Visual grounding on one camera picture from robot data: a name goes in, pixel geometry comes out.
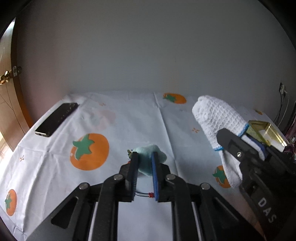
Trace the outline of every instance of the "gold door knob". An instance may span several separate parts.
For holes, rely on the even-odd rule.
[[[18,76],[22,72],[22,67],[13,66],[11,71],[5,71],[5,74],[0,76],[0,85],[8,83],[9,80],[15,76]]]

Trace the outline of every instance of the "light blue stuffed object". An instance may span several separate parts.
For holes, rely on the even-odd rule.
[[[147,176],[152,176],[151,156],[155,151],[158,153],[160,163],[164,163],[167,159],[167,156],[159,149],[157,145],[149,145],[133,149],[133,152],[137,152],[139,154],[139,172]]]

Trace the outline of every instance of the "white cable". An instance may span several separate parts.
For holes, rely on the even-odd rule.
[[[287,91],[285,91],[285,93],[288,95],[288,103],[287,103],[287,107],[286,107],[285,113],[284,113],[283,117],[281,118],[281,122],[283,121],[283,118],[284,118],[284,116],[285,116],[285,114],[286,114],[286,111],[287,111],[287,109],[288,109],[288,104],[289,104],[289,99],[290,99],[290,96],[289,96],[289,94],[287,93]]]

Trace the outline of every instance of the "gray wall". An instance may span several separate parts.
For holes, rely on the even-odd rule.
[[[209,94],[273,119],[281,81],[291,97],[288,118],[296,54],[264,6],[157,2],[33,1],[19,18],[17,56],[33,119],[67,93],[110,89]]]

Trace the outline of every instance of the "wooden door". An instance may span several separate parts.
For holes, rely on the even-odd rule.
[[[11,70],[17,66],[16,48],[17,28],[13,20],[0,39],[0,76],[6,71],[11,72],[11,77],[14,76]],[[19,76],[16,75],[0,85],[0,132],[8,146],[14,150],[32,125],[21,92]]]

